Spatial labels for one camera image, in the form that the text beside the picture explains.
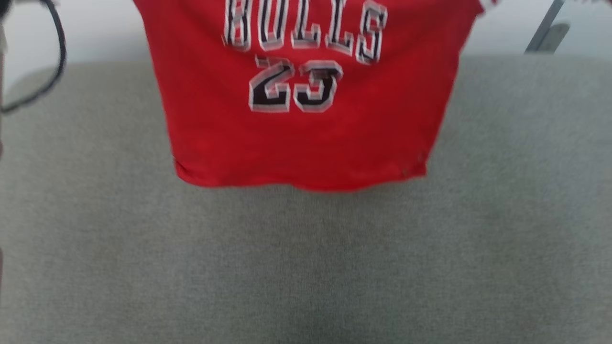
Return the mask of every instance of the white wall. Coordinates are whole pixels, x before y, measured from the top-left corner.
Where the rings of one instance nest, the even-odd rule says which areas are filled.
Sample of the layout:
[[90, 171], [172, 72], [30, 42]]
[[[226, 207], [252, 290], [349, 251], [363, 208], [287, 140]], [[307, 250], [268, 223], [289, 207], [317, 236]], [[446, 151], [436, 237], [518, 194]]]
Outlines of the white wall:
[[[60, 0], [60, 3], [69, 62], [148, 58], [140, 17], [130, 0]], [[551, 3], [552, 0], [504, 0], [499, 8], [479, 20], [465, 52], [521, 54]], [[558, 53], [612, 59], [612, 8], [603, 3], [571, 2], [558, 18], [572, 24]], [[33, 70], [55, 65], [57, 38], [44, 7], [16, 6], [6, 22], [6, 31], [7, 86]]]

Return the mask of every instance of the gray couch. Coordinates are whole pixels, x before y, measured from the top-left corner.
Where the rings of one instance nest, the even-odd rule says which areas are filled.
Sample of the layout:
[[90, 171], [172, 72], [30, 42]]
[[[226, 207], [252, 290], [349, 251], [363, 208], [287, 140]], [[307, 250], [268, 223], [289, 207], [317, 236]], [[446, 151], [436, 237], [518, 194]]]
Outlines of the gray couch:
[[206, 190], [150, 65], [73, 65], [3, 123], [0, 343], [611, 343], [611, 95], [609, 62], [466, 57], [428, 178]]

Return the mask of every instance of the chicago bulls jersey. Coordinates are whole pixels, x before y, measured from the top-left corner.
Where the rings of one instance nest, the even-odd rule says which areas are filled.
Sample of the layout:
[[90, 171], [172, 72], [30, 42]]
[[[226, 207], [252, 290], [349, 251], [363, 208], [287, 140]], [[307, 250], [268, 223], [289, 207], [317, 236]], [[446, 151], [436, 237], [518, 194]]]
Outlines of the chicago bulls jersey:
[[136, 0], [178, 175], [355, 190], [426, 172], [493, 0]]

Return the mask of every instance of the number 2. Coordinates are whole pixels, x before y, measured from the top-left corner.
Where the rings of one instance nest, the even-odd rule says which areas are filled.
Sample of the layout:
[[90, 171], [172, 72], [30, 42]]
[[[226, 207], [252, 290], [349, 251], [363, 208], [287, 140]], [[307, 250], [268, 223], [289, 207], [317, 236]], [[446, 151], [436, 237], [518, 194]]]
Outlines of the number 2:
[[[287, 59], [259, 58], [257, 67], [264, 68], [249, 82], [248, 102], [252, 111], [288, 112], [291, 105], [291, 86], [287, 83], [295, 76], [295, 68]], [[299, 68], [300, 75], [309, 74], [309, 84], [293, 86], [293, 100], [303, 112], [324, 112], [334, 104], [342, 67], [331, 60], [312, 60]]]

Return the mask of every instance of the curved black cord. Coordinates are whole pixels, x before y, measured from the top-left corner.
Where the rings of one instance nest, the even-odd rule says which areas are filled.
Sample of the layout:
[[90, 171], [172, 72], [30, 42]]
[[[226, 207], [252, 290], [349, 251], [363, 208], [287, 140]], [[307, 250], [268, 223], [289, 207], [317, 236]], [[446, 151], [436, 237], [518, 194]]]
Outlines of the curved black cord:
[[55, 75], [53, 75], [53, 78], [51, 78], [51, 80], [46, 85], [42, 86], [38, 91], [30, 95], [29, 97], [25, 97], [23, 99], [17, 100], [16, 102], [7, 105], [6, 107], [2, 107], [2, 114], [4, 116], [9, 115], [11, 112], [18, 110], [22, 106], [28, 105], [34, 102], [35, 100], [37, 100], [39, 97], [45, 95], [47, 92], [53, 89], [55, 84], [57, 84], [59, 79], [62, 77], [62, 74], [64, 74], [64, 69], [66, 67], [67, 53], [66, 53], [66, 37], [64, 34], [64, 28], [62, 27], [62, 21], [59, 19], [58, 11], [55, 8], [55, 5], [53, 4], [52, 0], [40, 0], [40, 2], [42, 2], [49, 8], [49, 12], [51, 12], [51, 16], [53, 17], [53, 22], [55, 23], [55, 28], [58, 32], [59, 64], [55, 71]]

